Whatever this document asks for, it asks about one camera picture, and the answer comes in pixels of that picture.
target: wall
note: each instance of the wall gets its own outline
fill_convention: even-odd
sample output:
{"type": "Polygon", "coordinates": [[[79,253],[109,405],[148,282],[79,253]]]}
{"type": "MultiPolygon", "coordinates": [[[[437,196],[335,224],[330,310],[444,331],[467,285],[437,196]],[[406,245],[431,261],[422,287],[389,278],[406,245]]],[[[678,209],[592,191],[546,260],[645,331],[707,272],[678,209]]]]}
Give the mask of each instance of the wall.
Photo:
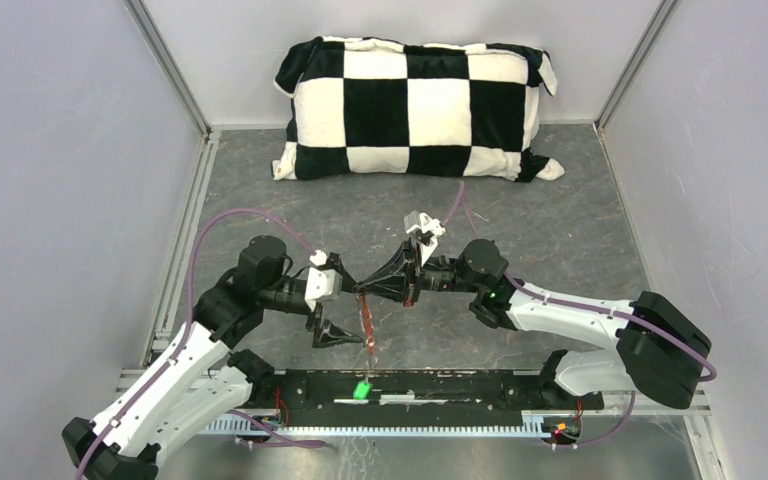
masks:
{"type": "Polygon", "coordinates": [[[735,478],[768,478],[768,2],[682,2],[606,136],[654,286],[714,342],[735,478]]]}
{"type": "Polygon", "coordinates": [[[120,1],[0,1],[0,480],[135,366],[199,135],[120,1]]]}
{"type": "Polygon", "coordinates": [[[541,103],[541,120],[593,120],[658,0],[145,3],[209,122],[274,126],[289,119],[272,86],[278,66],[290,46],[317,35],[546,48],[560,88],[541,103]]]}

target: black and white checkered blanket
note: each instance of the black and white checkered blanket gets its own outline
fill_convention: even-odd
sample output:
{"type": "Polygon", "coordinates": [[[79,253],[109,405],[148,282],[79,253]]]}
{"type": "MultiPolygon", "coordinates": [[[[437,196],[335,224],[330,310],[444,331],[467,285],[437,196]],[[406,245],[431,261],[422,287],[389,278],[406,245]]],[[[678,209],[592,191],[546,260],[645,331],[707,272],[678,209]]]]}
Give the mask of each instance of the black and white checkered blanket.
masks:
{"type": "Polygon", "coordinates": [[[555,93],[549,55],[529,47],[317,37],[292,47],[275,78],[293,118],[273,176],[553,180],[563,168],[530,148],[541,84],[555,93]]]}

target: green object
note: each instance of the green object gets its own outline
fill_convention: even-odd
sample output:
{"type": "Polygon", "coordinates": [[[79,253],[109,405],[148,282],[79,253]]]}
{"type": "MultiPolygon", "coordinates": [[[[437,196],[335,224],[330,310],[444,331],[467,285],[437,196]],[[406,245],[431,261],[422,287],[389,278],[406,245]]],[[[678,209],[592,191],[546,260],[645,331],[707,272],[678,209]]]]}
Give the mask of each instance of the green object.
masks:
{"type": "Polygon", "coordinates": [[[366,380],[363,380],[358,382],[357,386],[355,387],[355,393],[352,394],[352,397],[355,400],[366,400],[366,398],[369,397],[370,390],[372,390],[372,384],[366,380]]]}

